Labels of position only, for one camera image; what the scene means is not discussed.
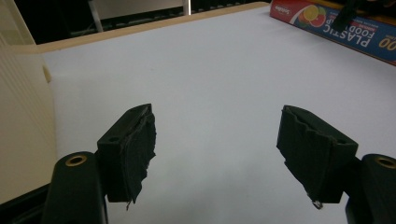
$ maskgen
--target white table surface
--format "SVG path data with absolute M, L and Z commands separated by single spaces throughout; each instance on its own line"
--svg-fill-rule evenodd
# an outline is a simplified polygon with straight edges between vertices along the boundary
M 46 53 L 59 156 L 96 150 L 152 103 L 157 145 L 137 203 L 110 223 L 347 223 L 318 211 L 276 148 L 283 105 L 396 158 L 396 67 L 269 17 L 269 7 Z

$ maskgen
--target black plastic part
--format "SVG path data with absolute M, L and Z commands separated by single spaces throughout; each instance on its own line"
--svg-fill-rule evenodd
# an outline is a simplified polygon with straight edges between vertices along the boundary
M 107 223 L 105 197 L 93 153 L 73 153 L 56 163 L 41 223 Z
M 374 223 L 396 223 L 396 160 L 369 154 L 361 159 L 361 180 Z
M 0 223 L 39 224 L 49 185 L 32 190 L 0 205 Z
M 97 142 L 95 155 L 110 202 L 136 201 L 155 156 L 155 118 L 151 105 L 141 105 L 124 115 Z
M 361 165 L 362 162 L 355 158 L 340 172 L 343 189 L 349 196 L 346 204 L 346 219 L 348 224 L 373 223 L 373 215 L 361 184 Z
M 341 173 L 355 159 L 355 141 L 311 112 L 285 105 L 276 147 L 313 202 L 340 202 Z

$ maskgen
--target cardboard box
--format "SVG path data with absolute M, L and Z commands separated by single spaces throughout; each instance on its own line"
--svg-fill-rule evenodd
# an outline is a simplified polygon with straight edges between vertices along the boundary
M 270 15 L 396 65 L 396 19 L 358 16 L 339 33 L 332 29 L 332 23 L 341 8 L 341 5 L 322 0 L 273 0 Z

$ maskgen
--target wooden table edge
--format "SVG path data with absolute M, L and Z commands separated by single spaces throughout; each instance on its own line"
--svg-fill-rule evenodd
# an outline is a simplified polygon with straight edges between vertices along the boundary
M 207 19 L 207 18 L 217 17 L 217 16 L 221 16 L 221 15 L 227 15 L 227 14 L 232 14 L 235 12 L 246 11 L 246 10 L 250 10 L 253 8 L 267 7 L 267 6 L 269 6 L 268 3 L 255 2 L 255 3 L 249 3 L 249 4 L 239 5 L 239 6 L 235 6 L 235 7 L 224 7 L 221 9 L 192 14 L 190 16 L 176 17 L 173 19 L 163 20 L 163 21 L 154 21 L 154 22 L 145 23 L 145 24 L 141 24 L 141 25 L 121 28 L 121 29 L 117 29 L 117 30 L 106 31 L 106 32 L 98 33 L 98 34 L 84 35 L 84 36 L 70 38 L 70 39 L 66 39 L 66 40 L 50 42 L 50 43 L 46 43 L 46 44 L 37 45 L 37 47 L 38 47 L 38 51 L 40 53 L 45 53 L 45 52 L 50 52 L 50 51 L 54 51 L 54 50 L 67 49 L 67 48 L 71 48 L 71 47 L 75 47 L 75 46 L 79 46 L 79 45 L 89 44 L 89 43 L 106 40 L 106 39 L 110 39 L 110 38 L 114 38 L 114 37 L 119 37 L 119 36 L 123 36 L 123 35 L 131 35 L 131 34 L 136 34 L 136 33 L 153 30 L 153 29 L 158 29 L 158 28 L 162 28 L 162 27 L 166 27 L 166 26 L 181 24 L 184 22 L 198 21 L 198 20 L 203 20 L 203 19 Z

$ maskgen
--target wall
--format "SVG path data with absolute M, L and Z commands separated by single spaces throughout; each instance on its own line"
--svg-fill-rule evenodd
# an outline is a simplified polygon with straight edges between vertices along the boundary
M 0 0 L 0 203 L 50 182 L 50 73 L 15 3 Z

